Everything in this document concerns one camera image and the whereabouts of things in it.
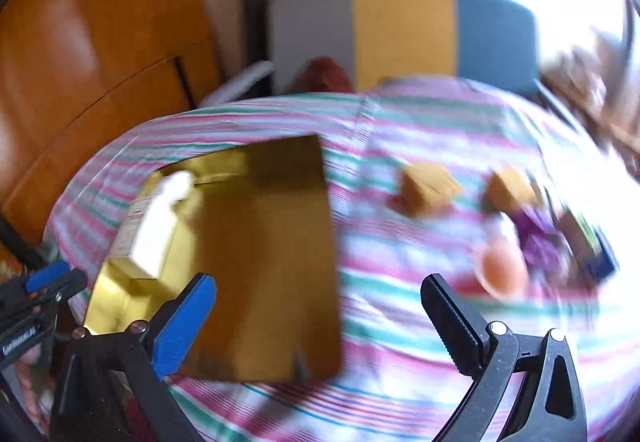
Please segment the striped bed sheet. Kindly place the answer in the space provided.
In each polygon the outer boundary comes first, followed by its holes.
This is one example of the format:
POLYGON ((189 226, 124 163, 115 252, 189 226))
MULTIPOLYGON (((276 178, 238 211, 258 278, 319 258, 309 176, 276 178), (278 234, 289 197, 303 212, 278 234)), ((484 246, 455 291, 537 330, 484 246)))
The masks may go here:
POLYGON ((519 332, 567 331, 601 441, 639 413, 639 187, 565 124, 515 95, 452 78, 392 81, 363 95, 256 98, 142 124, 96 153, 55 204, 46 240, 96 275, 131 199, 156 168, 240 144, 315 133, 337 232, 345 365, 314 388, 180 379, 172 393, 209 441, 428 441, 468 381, 419 298, 439 272, 488 318, 519 332), (416 218, 402 168, 443 165, 463 191, 416 218), (620 267, 594 295, 535 288, 490 301, 474 280, 491 170, 521 168, 603 228, 620 267))

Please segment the yellow sponge block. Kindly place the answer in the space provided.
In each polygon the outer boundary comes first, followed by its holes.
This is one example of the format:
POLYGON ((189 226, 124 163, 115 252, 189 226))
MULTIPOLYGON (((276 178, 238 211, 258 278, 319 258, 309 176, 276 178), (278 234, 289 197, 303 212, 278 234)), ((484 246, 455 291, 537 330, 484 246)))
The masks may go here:
POLYGON ((514 214, 523 207, 536 207, 539 204, 530 181, 512 167, 492 173, 486 186, 485 200, 492 208, 506 214, 514 214))
POLYGON ((461 184, 436 162, 417 162, 402 168, 400 194, 410 216, 437 214, 462 191, 461 184))

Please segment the blue Tempo tissue pack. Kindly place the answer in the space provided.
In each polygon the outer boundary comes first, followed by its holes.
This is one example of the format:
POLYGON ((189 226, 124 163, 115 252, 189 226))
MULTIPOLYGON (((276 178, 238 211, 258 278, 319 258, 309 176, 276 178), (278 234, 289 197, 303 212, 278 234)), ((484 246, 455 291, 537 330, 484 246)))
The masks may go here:
POLYGON ((586 260, 585 270, 593 284, 600 285, 608 280, 620 265, 605 235, 600 230, 597 230, 596 237, 600 249, 586 260))

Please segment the orange round cup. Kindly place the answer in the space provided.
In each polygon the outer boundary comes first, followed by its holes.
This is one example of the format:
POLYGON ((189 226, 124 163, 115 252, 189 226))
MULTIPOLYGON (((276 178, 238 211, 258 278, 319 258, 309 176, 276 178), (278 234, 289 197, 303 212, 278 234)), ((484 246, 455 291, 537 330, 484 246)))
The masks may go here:
POLYGON ((523 298, 529 282, 521 249, 501 235, 489 237, 480 248, 475 276, 484 291, 500 301, 523 298))

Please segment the cream carton box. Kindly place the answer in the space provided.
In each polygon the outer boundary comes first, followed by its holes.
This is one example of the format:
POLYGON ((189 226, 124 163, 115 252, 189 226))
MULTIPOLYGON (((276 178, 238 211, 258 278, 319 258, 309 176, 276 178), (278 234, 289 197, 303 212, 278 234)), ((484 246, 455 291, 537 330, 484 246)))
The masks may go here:
POLYGON ((148 196, 136 198, 107 260, 134 280, 158 280, 178 222, 174 207, 189 196, 194 180, 191 171, 177 171, 162 176, 148 196))

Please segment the wooden wardrobe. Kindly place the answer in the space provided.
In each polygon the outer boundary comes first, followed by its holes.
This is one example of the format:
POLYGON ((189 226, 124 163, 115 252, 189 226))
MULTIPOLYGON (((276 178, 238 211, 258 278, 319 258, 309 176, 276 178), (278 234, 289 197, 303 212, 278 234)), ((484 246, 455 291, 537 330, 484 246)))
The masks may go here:
POLYGON ((203 0, 8 0, 1 12, 1 214, 38 244, 101 147, 221 83, 203 0))

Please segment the purple packet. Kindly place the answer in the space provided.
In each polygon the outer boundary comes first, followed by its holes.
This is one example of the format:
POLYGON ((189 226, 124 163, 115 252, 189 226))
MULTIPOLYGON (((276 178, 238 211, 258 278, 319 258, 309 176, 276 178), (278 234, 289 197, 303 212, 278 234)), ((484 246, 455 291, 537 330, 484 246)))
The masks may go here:
POLYGON ((544 210, 536 207, 525 206, 516 210, 511 220, 518 231, 521 244, 524 244, 530 236, 547 236, 556 232, 551 217, 544 210))
POLYGON ((529 236, 522 251, 526 266, 531 271, 562 273, 570 267, 570 247, 562 235, 529 236))

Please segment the grey yellow blue chair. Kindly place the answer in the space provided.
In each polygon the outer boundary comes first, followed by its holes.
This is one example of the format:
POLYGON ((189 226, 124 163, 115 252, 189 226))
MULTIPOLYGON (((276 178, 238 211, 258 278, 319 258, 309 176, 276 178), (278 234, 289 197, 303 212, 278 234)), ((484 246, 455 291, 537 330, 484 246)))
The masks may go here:
POLYGON ((534 14, 512 0, 242 0, 246 66, 208 104, 290 93, 312 61, 352 87, 451 76, 560 110, 540 79, 534 14))

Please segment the dark red cushion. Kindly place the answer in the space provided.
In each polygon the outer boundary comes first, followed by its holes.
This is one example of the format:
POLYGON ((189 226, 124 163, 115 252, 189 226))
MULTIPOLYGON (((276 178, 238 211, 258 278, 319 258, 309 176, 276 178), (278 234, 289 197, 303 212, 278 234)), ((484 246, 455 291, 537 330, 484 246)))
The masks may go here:
POLYGON ((292 85, 293 93, 355 93, 352 80, 343 66, 322 56, 310 61, 292 85))

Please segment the gold tray box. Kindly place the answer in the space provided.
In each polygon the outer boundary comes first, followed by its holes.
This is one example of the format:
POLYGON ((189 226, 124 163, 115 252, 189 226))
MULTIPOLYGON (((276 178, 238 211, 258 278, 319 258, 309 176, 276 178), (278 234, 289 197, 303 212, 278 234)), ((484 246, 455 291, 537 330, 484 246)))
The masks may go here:
POLYGON ((153 172, 194 175, 155 280, 106 258, 85 317, 95 334, 121 332, 176 298, 198 273, 213 277, 213 310, 179 374, 227 382, 302 382, 342 366, 334 229, 318 136, 218 150, 153 172))

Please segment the green carton box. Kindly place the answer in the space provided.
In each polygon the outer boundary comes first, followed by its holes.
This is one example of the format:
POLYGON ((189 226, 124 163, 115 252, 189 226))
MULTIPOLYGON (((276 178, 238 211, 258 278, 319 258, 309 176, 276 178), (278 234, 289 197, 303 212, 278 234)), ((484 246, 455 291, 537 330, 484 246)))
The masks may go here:
POLYGON ((581 214, 565 209, 558 219, 558 230, 578 261, 593 258, 601 251, 596 232, 581 214))

